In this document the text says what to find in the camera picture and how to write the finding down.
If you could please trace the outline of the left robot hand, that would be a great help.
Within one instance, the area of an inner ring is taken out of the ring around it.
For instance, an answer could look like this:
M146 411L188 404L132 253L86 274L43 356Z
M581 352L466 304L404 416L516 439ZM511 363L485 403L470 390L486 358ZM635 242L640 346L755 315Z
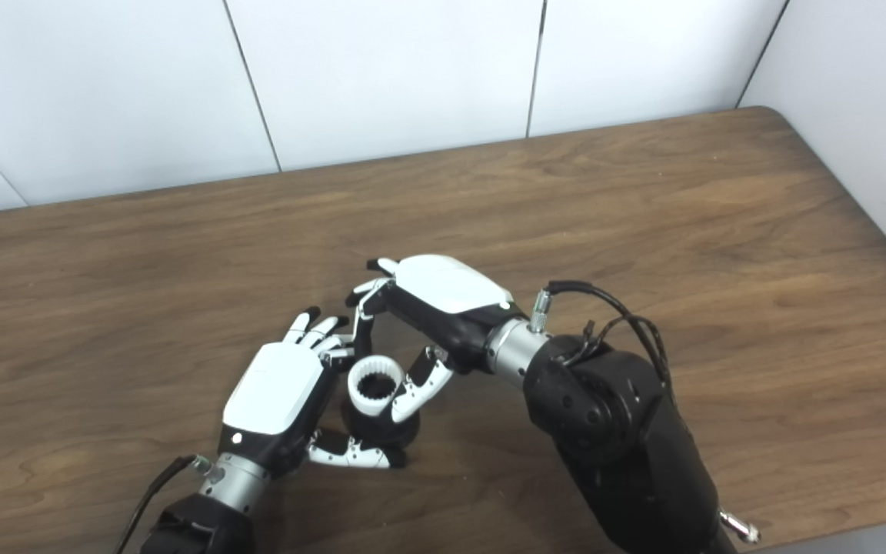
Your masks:
M346 432L324 430L320 418L354 362L351 338L338 334L347 316L299 312L285 336L253 355L226 400L218 455L243 459L278 478L303 463L352 469L403 469L403 450L377 446Z

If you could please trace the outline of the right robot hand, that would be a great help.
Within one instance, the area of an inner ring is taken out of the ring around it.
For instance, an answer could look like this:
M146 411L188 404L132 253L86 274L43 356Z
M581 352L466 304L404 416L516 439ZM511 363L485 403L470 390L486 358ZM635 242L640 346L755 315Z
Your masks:
M495 374L502 330L526 320L511 293L475 268L446 255L414 255L395 262L370 259L381 276L355 286L345 305L355 310L352 347L372 355L371 334L380 313L391 313L430 344L391 397L391 420L407 421L454 374Z

